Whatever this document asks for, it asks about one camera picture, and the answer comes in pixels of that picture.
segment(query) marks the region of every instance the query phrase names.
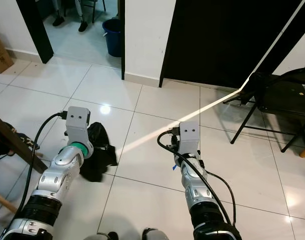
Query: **white tile floor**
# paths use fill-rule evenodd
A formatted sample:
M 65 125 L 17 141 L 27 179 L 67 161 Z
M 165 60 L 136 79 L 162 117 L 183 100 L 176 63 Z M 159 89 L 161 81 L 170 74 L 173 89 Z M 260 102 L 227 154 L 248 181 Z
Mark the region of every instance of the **white tile floor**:
M 34 137 L 50 114 L 81 106 L 90 109 L 90 122 L 103 123 L 116 146 L 119 165 L 110 167 L 102 182 L 79 176 L 72 183 L 55 224 L 55 240 L 82 240 L 97 231 L 139 240 L 145 227 L 157 227 L 169 239 L 193 239 L 180 171 L 172 170 L 173 156 L 156 138 L 196 110 L 201 156 L 209 171 L 231 185 L 243 239 L 305 240 L 305 159 L 298 157 L 300 144 L 281 153 L 285 136 L 246 129 L 231 145 L 249 109 L 219 104 L 198 114 L 200 107 L 226 92 L 170 81 L 163 88 L 141 86 L 120 80 L 120 74 L 115 68 L 58 57 L 46 65 L 16 60 L 0 74 L 0 117 L 19 132 Z M 290 125 L 260 112 L 251 123 L 279 129 Z M 57 119 L 42 133 L 45 163 L 67 143 L 64 131 L 65 121 Z M 27 170 L 16 155 L 0 161 L 0 194 L 15 205 Z M 30 191 L 39 176 L 33 172 Z M 208 180 L 231 215 L 229 192 L 216 179 Z M 0 206 L 0 234 L 11 217 Z
M 46 17 L 43 25 L 54 55 L 120 69 L 122 60 L 120 57 L 108 54 L 106 39 L 103 36 L 105 32 L 102 27 L 104 21 L 116 16 L 117 0 L 105 0 L 105 6 L 106 12 L 102 0 L 96 3 L 94 23 L 92 23 L 93 9 L 83 7 L 83 14 L 88 23 L 84 32 L 78 31 L 81 21 L 74 5 L 67 9 L 65 21 L 57 27 L 53 26 L 55 14 Z

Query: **doorway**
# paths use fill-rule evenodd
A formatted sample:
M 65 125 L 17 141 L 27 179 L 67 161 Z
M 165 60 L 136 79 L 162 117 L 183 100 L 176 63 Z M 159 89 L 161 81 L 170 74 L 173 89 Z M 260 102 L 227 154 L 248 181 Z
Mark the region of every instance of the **doorway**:
M 75 0 L 16 0 L 43 63 L 54 55 L 91 64 L 121 69 L 125 72 L 125 0 L 81 0 L 82 17 Z M 53 26 L 58 17 L 64 21 Z M 79 31 L 81 19 L 87 23 Z M 103 22 L 119 19 L 121 57 L 108 53 Z
M 169 78 L 240 88 L 300 3 L 177 0 L 159 86 Z M 278 57 L 269 65 L 283 60 Z

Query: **sneaker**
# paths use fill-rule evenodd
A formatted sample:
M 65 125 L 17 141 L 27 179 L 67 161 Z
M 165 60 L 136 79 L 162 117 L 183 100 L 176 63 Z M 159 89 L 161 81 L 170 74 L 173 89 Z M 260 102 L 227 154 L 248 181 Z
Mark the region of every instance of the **sneaker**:
M 81 21 L 81 24 L 80 24 L 80 27 L 79 27 L 78 31 L 79 31 L 79 32 L 85 31 L 86 28 L 87 28 L 87 26 L 88 26 L 88 24 L 87 24 L 86 21 Z
M 65 21 L 65 19 L 64 19 L 62 16 L 58 16 L 58 17 L 54 20 L 54 22 L 52 23 L 52 25 L 53 25 L 54 27 L 57 27 L 57 26 L 59 26 L 60 24 L 62 24 L 64 21 Z

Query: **baseboard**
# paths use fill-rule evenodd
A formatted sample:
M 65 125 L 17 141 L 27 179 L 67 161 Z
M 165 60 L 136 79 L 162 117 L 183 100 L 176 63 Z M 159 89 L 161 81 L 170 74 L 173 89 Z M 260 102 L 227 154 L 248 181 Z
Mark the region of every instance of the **baseboard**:
M 155 87 L 155 88 L 158 88 L 159 85 L 159 78 L 137 75 L 130 72 L 124 73 L 124 80 L 136 84 L 143 84 L 143 85 Z
M 42 63 L 42 60 L 37 53 L 22 51 L 17 49 L 10 49 L 7 47 L 5 47 L 5 49 L 12 58 L 26 60 L 34 63 Z
M 228 92 L 228 93 L 233 93 L 234 91 L 237 90 L 237 88 L 233 88 L 233 87 L 210 85 L 210 84 L 192 82 L 192 81 L 182 81 L 182 80 L 169 79 L 169 78 L 165 78 L 165 80 L 174 81 L 174 82 L 178 82 L 178 83 L 182 83 L 182 84 L 195 85 L 195 86 L 199 86 L 199 87 L 203 87 L 203 88 L 207 88 L 207 89 L 215 89 L 215 90 Z

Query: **white wall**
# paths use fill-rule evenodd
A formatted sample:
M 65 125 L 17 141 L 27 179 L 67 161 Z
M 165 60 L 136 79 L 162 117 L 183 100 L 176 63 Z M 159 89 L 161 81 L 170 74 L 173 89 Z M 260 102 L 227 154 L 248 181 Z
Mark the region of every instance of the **white wall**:
M 16 0 L 0 0 L 0 40 L 9 50 L 38 55 Z
M 125 72 L 159 81 L 176 0 L 126 0 Z
M 290 70 L 304 68 L 305 67 L 305 34 L 288 53 L 285 59 L 273 72 L 273 74 L 281 75 Z

